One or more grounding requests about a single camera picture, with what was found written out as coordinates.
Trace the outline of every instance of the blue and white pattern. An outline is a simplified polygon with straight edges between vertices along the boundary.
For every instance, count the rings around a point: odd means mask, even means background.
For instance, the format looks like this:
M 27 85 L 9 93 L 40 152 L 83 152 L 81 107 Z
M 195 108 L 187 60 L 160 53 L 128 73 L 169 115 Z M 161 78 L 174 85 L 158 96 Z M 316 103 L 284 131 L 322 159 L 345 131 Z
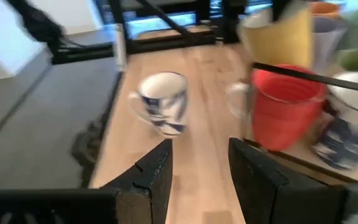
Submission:
M 142 97 L 149 119 L 162 135 L 168 138 L 183 132 L 186 121 L 187 90 L 162 99 Z
M 329 166 L 353 169 L 358 165 L 358 128 L 337 116 L 327 126 L 314 149 Z

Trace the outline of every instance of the yellow cup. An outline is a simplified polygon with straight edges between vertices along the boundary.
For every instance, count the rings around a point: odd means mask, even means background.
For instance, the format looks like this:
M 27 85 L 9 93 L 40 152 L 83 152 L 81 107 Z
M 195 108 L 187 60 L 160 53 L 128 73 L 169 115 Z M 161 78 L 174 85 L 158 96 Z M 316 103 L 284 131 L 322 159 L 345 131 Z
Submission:
M 247 16 L 237 27 L 254 61 L 311 68 L 313 19 L 308 3 L 294 1 L 277 22 L 271 22 L 271 18 L 272 9 L 264 9 Z

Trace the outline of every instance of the black bar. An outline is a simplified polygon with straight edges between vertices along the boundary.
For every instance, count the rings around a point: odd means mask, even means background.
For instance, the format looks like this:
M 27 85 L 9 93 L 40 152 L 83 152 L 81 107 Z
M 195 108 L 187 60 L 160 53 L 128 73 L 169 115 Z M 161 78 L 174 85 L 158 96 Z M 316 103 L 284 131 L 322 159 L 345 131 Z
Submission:
M 109 101 L 107 102 L 107 105 L 106 105 L 106 109 L 104 110 L 104 112 L 100 118 L 100 122 L 101 122 L 101 130 L 100 130 L 100 134 L 99 134 L 100 141 L 103 140 L 104 132 L 106 131 L 106 126 L 107 126 L 108 121 L 111 117 L 111 111 L 113 110 L 114 102 L 116 101 L 116 97 L 118 96 L 118 91 L 120 89 L 122 76 L 123 76 L 122 72 L 119 72 L 117 74 L 117 79 L 113 83 L 113 86 L 112 86 L 112 89 L 110 92 L 110 96 L 109 96 Z
M 239 14 L 244 13 L 246 5 L 247 1 L 222 0 L 221 9 L 223 17 L 220 23 L 225 43 L 235 43 L 239 41 L 237 38 Z
M 159 6 L 159 8 L 164 13 L 176 13 L 176 12 L 190 12 L 196 9 L 196 2 L 183 2 L 177 4 L 168 4 Z M 138 17 L 146 17 L 146 16 L 154 16 L 153 12 L 150 12 L 148 9 L 140 8 L 135 9 L 136 16 Z
M 204 36 L 198 38 L 195 42 L 187 42 L 181 35 L 173 37 L 164 37 L 163 42 L 156 42 L 156 39 L 148 40 L 135 40 L 134 43 L 137 47 L 134 47 L 131 54 L 139 54 L 145 52 L 153 52 L 158 50 L 170 50 L 182 47 L 200 46 L 200 45 L 211 45 L 215 43 L 215 36 L 211 31 L 206 33 Z
M 211 27 L 218 41 L 223 41 L 225 36 L 224 30 L 225 20 L 223 17 L 216 17 L 211 19 Z
M 124 33 L 126 49 L 130 50 L 131 39 L 129 38 L 127 24 L 124 20 L 124 16 L 122 15 L 124 13 L 124 11 L 122 10 L 121 0 L 108 0 L 108 2 L 110 5 L 110 8 L 111 8 L 112 16 L 114 18 L 114 23 L 122 24 L 122 31 Z
M 89 45 L 85 48 L 67 48 L 66 52 L 54 51 L 52 65 L 81 62 L 105 57 L 113 57 L 112 43 Z
M 154 12 L 156 16 L 158 16 L 164 22 L 166 22 L 172 29 L 178 31 L 181 35 L 183 35 L 187 41 L 189 42 L 195 41 L 195 37 L 193 36 L 192 33 L 190 33 L 186 28 L 179 26 L 176 22 L 171 20 L 167 15 L 165 15 L 165 13 L 160 8 L 149 3 L 147 0 L 136 0 L 136 1 L 139 2 L 141 5 L 143 5 L 146 10 L 150 10 Z
M 322 75 L 307 74 L 305 72 L 299 72 L 299 71 L 290 70 L 287 68 L 280 68 L 280 67 L 276 67 L 273 65 L 267 65 L 267 64 L 258 63 L 258 62 L 254 63 L 252 65 L 252 68 L 261 69 L 261 70 L 265 70 L 265 71 L 273 72 L 273 73 L 279 73 L 279 74 L 287 75 L 290 77 L 302 78 L 302 79 L 306 79 L 306 80 L 310 80 L 310 81 L 320 82 L 320 83 L 324 83 L 324 84 L 328 84 L 328 85 L 344 87 L 344 88 L 358 91 L 358 83 L 349 82 L 349 81 L 345 81 L 345 80 L 339 80 L 336 78 L 324 77 Z
M 210 0 L 196 0 L 196 24 L 209 20 Z
M 106 14 L 103 10 L 103 4 L 105 0 L 93 0 L 93 3 L 98 8 L 98 12 L 100 14 L 100 18 L 102 19 L 103 24 L 108 24 L 108 21 L 106 20 Z

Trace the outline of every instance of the blue and white bowl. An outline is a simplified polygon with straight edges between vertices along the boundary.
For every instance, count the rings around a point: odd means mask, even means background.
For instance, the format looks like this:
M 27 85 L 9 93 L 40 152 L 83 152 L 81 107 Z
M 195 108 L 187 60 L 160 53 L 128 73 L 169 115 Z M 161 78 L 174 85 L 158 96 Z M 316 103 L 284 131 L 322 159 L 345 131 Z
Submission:
M 175 72 L 161 72 L 141 81 L 136 93 L 129 96 L 132 111 L 154 125 L 166 138 L 181 134 L 186 126 L 187 80 Z M 140 98 L 147 114 L 135 110 L 133 99 Z
M 358 72 L 341 73 L 335 78 L 358 83 Z M 329 122 L 313 146 L 327 165 L 342 170 L 358 166 L 358 91 L 328 86 L 330 96 L 324 112 Z

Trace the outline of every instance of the mug handle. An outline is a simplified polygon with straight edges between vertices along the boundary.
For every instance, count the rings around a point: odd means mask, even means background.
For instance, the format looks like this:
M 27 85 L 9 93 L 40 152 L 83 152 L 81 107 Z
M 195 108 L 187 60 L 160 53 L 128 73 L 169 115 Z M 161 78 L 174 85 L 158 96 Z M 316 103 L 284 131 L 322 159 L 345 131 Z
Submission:
M 254 58 L 252 51 L 251 51 L 251 47 L 249 44 L 249 41 L 247 39 L 247 34 L 246 34 L 246 30 L 243 28 L 242 26 L 242 21 L 240 21 L 236 27 L 236 32 L 237 35 L 239 36 L 239 40 L 240 42 L 245 46 L 246 51 L 248 53 L 248 57 L 250 58 Z
M 131 109 L 131 111 L 142 121 L 146 122 L 147 124 L 152 124 L 149 120 L 149 117 L 146 114 L 142 114 L 137 109 L 135 109 L 134 106 L 135 99 L 141 100 L 138 93 L 132 92 L 128 95 L 129 108 Z
M 245 83 L 233 83 L 232 85 L 229 85 L 229 87 L 226 89 L 226 96 L 227 96 L 227 105 L 229 107 L 229 110 L 234 116 L 238 118 L 244 118 L 246 117 L 246 113 L 243 112 L 240 108 L 237 108 L 234 106 L 232 96 L 234 93 L 237 93 L 239 91 L 243 93 L 247 93 L 249 89 L 249 85 Z

